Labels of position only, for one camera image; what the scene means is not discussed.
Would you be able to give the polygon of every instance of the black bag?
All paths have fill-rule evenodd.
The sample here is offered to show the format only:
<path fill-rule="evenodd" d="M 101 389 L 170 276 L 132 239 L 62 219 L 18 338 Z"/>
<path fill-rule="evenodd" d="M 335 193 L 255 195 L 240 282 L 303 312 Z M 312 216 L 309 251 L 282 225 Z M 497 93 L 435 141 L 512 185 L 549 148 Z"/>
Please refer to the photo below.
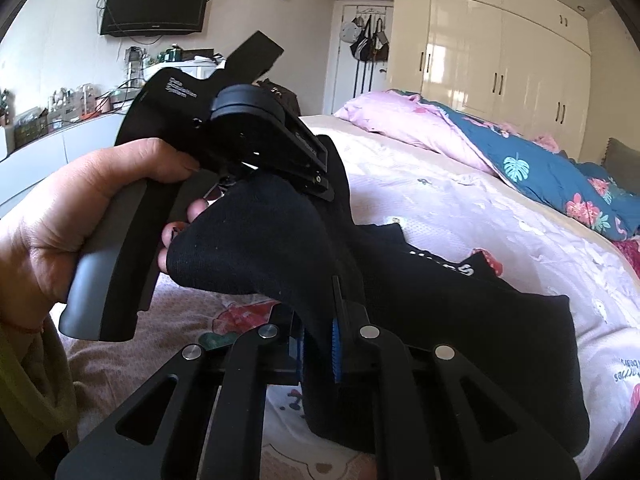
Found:
<path fill-rule="evenodd" d="M 371 61 L 375 52 L 375 45 L 371 33 L 371 16 L 360 33 L 358 41 L 350 46 L 353 57 L 358 61 Z"/>
<path fill-rule="evenodd" d="M 389 59 L 389 39 L 385 34 L 385 24 L 382 22 L 382 18 L 378 18 L 376 22 L 376 31 L 374 33 L 373 43 L 376 47 L 376 51 L 373 54 L 374 61 L 387 61 Z"/>
<path fill-rule="evenodd" d="M 266 88 L 269 92 L 273 93 L 281 105 L 286 106 L 291 113 L 300 117 L 302 113 L 300 112 L 300 104 L 298 103 L 298 96 L 294 94 L 288 88 L 285 88 L 282 85 L 276 85 L 269 81 L 269 79 L 265 79 L 264 81 L 258 81 L 258 86 L 262 88 Z"/>

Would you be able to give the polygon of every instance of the silver screw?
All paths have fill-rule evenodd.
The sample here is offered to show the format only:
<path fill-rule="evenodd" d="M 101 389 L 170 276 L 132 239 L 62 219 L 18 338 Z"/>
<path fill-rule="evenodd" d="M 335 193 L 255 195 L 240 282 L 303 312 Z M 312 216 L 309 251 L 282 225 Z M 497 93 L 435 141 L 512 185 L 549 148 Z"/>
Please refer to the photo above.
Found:
<path fill-rule="evenodd" d="M 182 349 L 182 357 L 187 361 L 193 361 L 202 355 L 202 347 L 200 345 L 189 345 Z"/>
<path fill-rule="evenodd" d="M 258 329 L 258 335 L 265 339 L 271 339 L 272 337 L 276 337 L 278 335 L 278 327 L 272 325 L 271 323 L 267 323 L 266 325 L 262 325 Z"/>
<path fill-rule="evenodd" d="M 365 325 L 360 329 L 360 335 L 364 339 L 375 339 L 380 335 L 380 330 L 376 326 Z"/>
<path fill-rule="evenodd" d="M 447 345 L 440 345 L 436 348 L 436 357 L 443 361 L 451 361 L 456 355 L 453 348 Z"/>

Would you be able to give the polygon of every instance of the wall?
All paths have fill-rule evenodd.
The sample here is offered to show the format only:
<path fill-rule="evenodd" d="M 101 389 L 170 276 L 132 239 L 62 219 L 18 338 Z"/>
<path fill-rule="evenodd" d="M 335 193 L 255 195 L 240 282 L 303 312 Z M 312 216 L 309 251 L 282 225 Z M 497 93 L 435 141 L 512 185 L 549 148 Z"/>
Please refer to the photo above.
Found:
<path fill-rule="evenodd" d="M 124 79 L 129 38 L 99 36 L 97 0 L 28 0 L 0 43 L 0 87 L 15 93 L 17 112 L 40 105 L 60 87 Z M 298 94 L 304 114 L 318 114 L 330 38 L 332 0 L 211 0 L 201 34 L 165 37 L 151 52 L 178 42 L 229 54 L 256 30 L 284 48 L 269 78 Z M 136 38 L 148 43 L 153 38 Z"/>
<path fill-rule="evenodd" d="M 613 7 L 589 19 L 591 97 L 581 161 L 599 162 L 609 137 L 640 150 L 640 51 Z"/>

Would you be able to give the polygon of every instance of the cushion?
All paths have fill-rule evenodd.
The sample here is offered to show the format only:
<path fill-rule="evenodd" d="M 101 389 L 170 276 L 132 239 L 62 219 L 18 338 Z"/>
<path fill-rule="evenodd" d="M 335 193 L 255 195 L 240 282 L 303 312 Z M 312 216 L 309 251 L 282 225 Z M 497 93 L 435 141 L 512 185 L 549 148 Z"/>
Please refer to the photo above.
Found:
<path fill-rule="evenodd" d="M 604 168 L 622 189 L 640 194 L 640 152 L 613 137 L 609 139 Z"/>

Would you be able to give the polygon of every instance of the white wardrobe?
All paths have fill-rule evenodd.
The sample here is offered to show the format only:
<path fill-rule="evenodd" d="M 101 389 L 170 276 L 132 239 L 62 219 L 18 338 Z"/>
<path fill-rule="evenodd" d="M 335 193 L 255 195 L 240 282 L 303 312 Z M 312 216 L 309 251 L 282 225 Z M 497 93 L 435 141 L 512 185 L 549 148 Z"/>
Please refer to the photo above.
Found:
<path fill-rule="evenodd" d="M 591 81 L 584 17 L 557 0 L 394 0 L 393 17 L 387 88 L 528 138 L 552 134 L 578 156 Z"/>

